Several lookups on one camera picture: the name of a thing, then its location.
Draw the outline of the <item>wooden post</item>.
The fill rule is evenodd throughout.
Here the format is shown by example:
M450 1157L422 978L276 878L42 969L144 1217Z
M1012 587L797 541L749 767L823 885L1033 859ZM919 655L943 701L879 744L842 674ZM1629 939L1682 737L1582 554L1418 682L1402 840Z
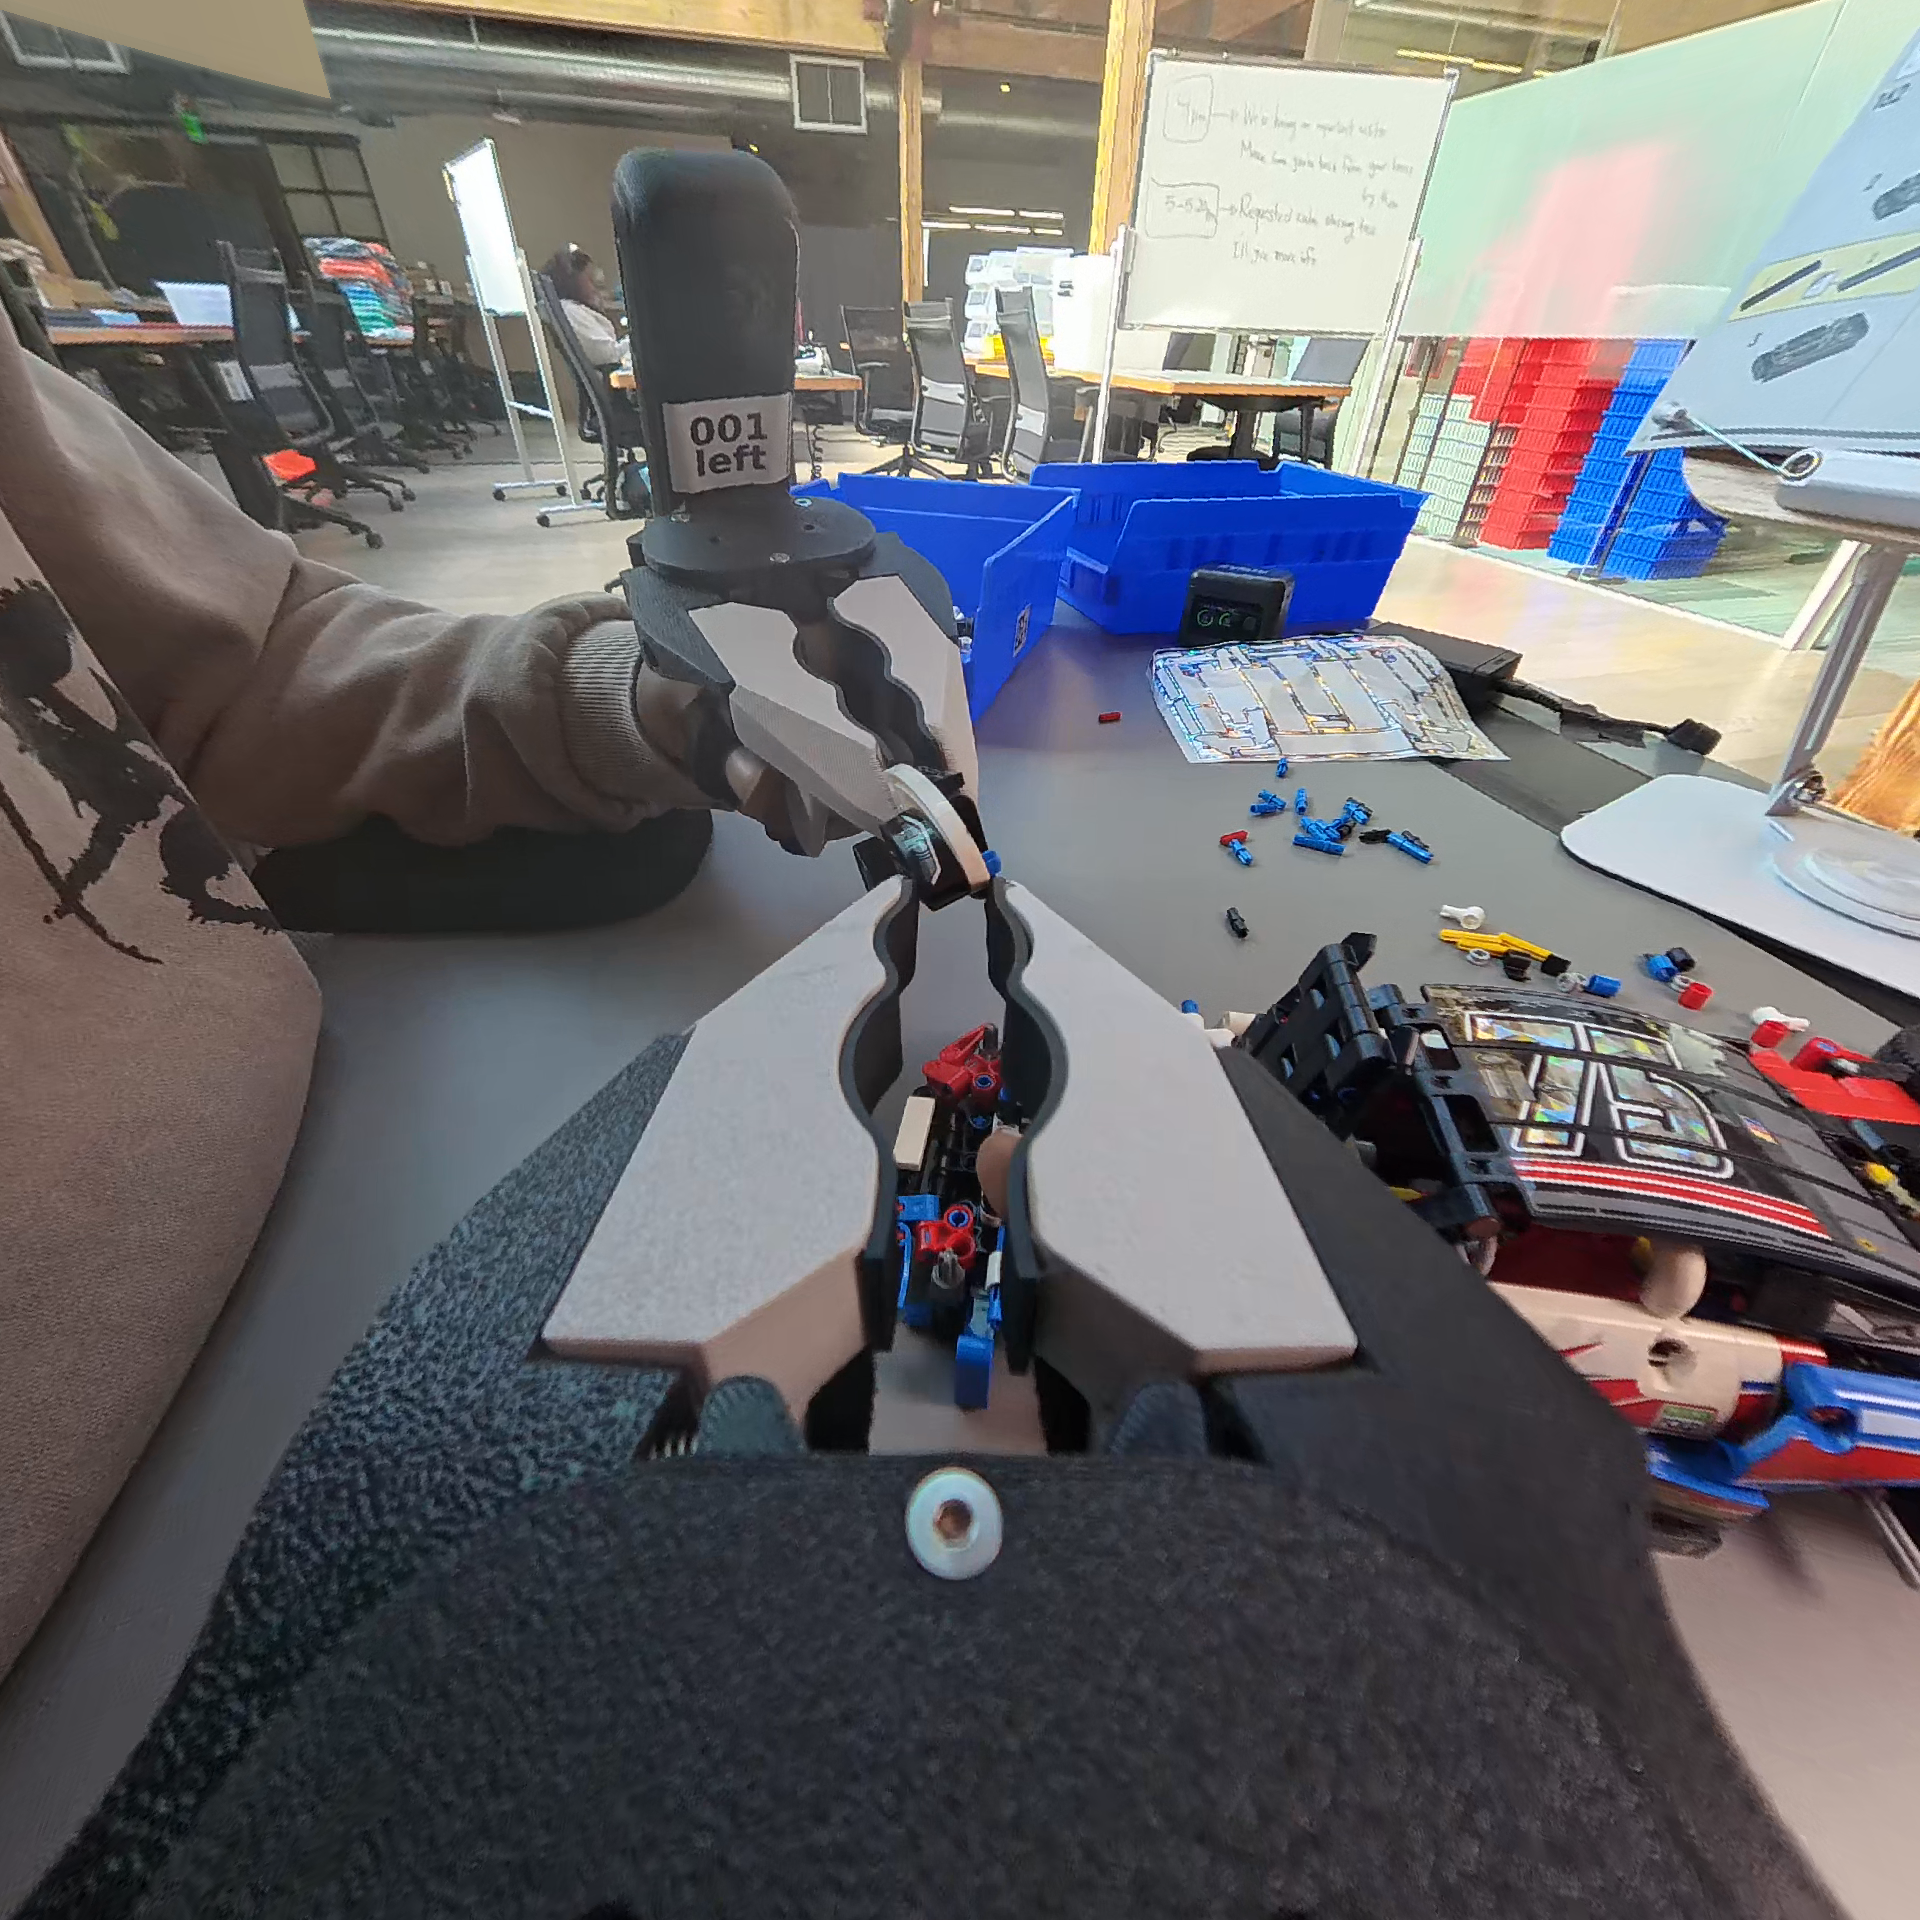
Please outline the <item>wooden post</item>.
M1153 48L1156 9L1158 3L1152 0L1112 0L1108 3L1087 253L1106 253L1112 239L1120 237L1120 231L1134 218L1148 58Z
M1858 819L1918 834L1918 715L1892 712L1864 744L1855 767L1833 791L1830 802Z

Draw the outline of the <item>toy brick race car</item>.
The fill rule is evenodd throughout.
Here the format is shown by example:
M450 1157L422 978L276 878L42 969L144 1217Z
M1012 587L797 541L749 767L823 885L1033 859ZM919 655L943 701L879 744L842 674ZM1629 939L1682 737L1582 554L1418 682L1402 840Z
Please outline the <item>toy brick race car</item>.
M1207 1038L1271 1072L1642 1434L1709 1552L1837 1489L1914 1543L1914 1035L1874 1057L1759 1009L1749 1040L1505 979L1402 995L1313 955Z

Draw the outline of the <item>grey desk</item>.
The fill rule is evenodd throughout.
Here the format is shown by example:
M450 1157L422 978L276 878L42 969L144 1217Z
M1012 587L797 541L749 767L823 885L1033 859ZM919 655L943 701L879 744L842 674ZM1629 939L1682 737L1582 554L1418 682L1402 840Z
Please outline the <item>grey desk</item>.
M1144 710L1144 647L1062 627L981 733L1012 875L1168 998L1250 1009L1321 941L1377 934L1376 978L1441 961L1440 902L1638 973L1688 946L1721 995L1872 1049L1879 1007L1582 867L1556 834L1424 761L1310 770L1424 831L1344 859L1279 848L1228 875L1213 834L1260 770L1188 766ZM1102 726L1102 710L1121 722ZM463 939L321 936L319 1065L256 1256L127 1487L4 1685L4 1913L58 1858L175 1679L289 1438L392 1286L466 1208L656 1038L678 1033L850 897L852 857L714 826L681 901L618 926ZM1221 923L1238 906L1250 939ZM1661 1561L1697 1674L1850 1915L1914 1915L1914 1593L1858 1511L1810 1497L1713 1555Z

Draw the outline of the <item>person's left hand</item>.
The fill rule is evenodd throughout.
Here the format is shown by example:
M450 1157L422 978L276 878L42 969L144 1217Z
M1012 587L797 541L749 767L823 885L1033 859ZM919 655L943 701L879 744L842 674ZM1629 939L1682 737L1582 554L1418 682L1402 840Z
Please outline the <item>person's left hand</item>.
M733 810L793 857L818 857L831 817L735 733L729 701L641 663L633 681L640 776L653 799Z

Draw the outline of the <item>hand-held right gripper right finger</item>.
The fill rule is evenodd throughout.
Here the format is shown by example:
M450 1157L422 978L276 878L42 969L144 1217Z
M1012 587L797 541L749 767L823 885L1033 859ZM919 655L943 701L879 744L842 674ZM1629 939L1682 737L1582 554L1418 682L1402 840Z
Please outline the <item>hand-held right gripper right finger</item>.
M1207 1029L1015 881L1001 995L1001 1336L1045 1449L1140 1387L1336 1377L1360 1334Z

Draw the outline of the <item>blue plastic bin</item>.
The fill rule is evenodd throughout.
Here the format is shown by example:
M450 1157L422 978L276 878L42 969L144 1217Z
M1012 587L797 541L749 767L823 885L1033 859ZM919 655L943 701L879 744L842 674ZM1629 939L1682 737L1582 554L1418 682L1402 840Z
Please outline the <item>blue plastic bin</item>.
M992 709L1050 625L1077 491L854 470L790 488L864 511L943 576L965 630L970 715Z
M1180 627L1197 569L1292 576L1287 627L1345 630L1377 607L1425 493L1316 463L1045 463L1077 496L1062 601L1112 634Z

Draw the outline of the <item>black white brick bumper assembly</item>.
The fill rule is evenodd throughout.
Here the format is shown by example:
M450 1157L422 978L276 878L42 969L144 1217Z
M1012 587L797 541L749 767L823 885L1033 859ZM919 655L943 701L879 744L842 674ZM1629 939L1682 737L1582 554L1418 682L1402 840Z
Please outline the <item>black white brick bumper assembly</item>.
M925 911L982 897L1001 875L1001 859L959 775L895 762L882 770L882 785L879 825L852 848L864 885L903 879Z

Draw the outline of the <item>person's left forearm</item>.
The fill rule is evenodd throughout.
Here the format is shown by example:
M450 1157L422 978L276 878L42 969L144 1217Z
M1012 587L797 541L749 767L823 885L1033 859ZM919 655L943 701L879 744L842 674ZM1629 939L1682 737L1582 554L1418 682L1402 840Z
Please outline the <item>person's left forearm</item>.
M615 599L450 615L312 562L12 327L1 504L4 726L97 817L148 754L245 848L714 807Z

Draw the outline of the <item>whiteboard with writing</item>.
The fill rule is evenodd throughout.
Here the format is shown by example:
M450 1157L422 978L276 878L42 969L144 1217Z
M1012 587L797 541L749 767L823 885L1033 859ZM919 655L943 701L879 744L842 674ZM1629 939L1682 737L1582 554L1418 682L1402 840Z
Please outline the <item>whiteboard with writing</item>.
M1150 55L1120 325L1377 336L1454 94L1449 69Z

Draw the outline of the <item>holographic sticker sheet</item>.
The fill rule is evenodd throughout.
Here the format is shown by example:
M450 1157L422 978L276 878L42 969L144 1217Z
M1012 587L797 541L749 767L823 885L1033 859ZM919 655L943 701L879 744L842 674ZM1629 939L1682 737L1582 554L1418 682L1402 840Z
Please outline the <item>holographic sticker sheet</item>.
M1190 762L1505 761L1440 655L1392 633L1156 650L1148 682Z

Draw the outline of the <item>small rolling whiteboard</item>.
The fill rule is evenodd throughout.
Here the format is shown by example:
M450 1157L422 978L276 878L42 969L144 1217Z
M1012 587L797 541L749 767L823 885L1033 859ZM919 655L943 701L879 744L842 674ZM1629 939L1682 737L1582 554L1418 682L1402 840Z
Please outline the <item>small rolling whiteboard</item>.
M534 525L542 529L553 529L577 517L594 517L596 506L585 497L585 485L576 475L569 454L569 429L559 406L534 277L511 224L511 207L493 138L478 138L457 152L457 158L445 160L441 170L463 234L463 267L470 299L480 317L487 358L518 461L518 479L496 485L493 497L500 503L516 496L529 497L534 503ZM500 327L504 321L518 321L525 330L534 357L537 400L522 400L514 387L508 353L500 343ZM549 426L556 441L559 475L549 475L537 467L537 459L525 438L528 421Z

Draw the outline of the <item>black power adapter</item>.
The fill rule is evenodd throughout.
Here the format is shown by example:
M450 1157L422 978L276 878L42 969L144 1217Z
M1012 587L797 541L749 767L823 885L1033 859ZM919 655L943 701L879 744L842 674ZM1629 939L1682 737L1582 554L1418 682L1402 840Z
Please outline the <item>black power adapter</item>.
M1367 633L1376 637L1401 637L1424 647L1449 674L1469 681L1513 681L1520 674L1522 654L1513 647L1482 640L1462 640L1450 633L1422 627L1401 616L1370 616Z

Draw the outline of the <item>black wrist rest pad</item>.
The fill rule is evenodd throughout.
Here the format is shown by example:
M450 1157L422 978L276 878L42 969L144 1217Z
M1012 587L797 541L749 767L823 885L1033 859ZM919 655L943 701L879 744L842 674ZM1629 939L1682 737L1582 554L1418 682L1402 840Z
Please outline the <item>black wrist rest pad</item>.
M710 842L705 809L670 809L622 831L497 826L452 848L369 817L333 839L263 855L250 881L280 926L304 933L565 933L672 904Z

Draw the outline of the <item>person's beige sweatshirt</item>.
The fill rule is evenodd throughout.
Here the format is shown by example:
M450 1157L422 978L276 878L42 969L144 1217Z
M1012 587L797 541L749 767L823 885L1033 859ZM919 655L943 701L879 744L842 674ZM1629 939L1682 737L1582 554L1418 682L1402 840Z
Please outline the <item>person's beige sweatshirt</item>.
M250 1254L319 989L9 525L1 550L12 1672Z

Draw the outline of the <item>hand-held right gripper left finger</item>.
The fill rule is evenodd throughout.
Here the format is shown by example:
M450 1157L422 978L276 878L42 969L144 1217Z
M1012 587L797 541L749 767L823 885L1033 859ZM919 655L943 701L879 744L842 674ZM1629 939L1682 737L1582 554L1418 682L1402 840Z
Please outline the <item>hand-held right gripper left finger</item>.
M920 906L887 879L685 1035L629 1163L543 1320L565 1360L708 1391L765 1379L804 1422L890 1336L901 993Z

